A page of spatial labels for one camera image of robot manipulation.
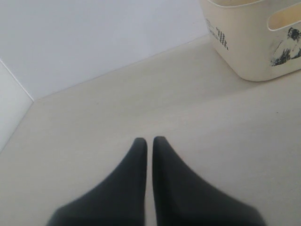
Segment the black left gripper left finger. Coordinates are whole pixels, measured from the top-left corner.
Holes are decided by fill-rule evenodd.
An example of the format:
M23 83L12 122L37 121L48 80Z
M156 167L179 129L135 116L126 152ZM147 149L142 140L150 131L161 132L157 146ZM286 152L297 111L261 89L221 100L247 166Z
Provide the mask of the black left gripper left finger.
M136 138L114 171L95 188L58 208L49 226L143 226L147 142Z

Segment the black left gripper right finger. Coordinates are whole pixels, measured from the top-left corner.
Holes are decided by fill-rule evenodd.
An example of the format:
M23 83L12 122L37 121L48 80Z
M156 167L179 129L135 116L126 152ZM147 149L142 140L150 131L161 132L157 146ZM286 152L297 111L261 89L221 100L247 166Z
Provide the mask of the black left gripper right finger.
M159 226L265 226L262 215L196 174L165 137L155 137L152 187Z

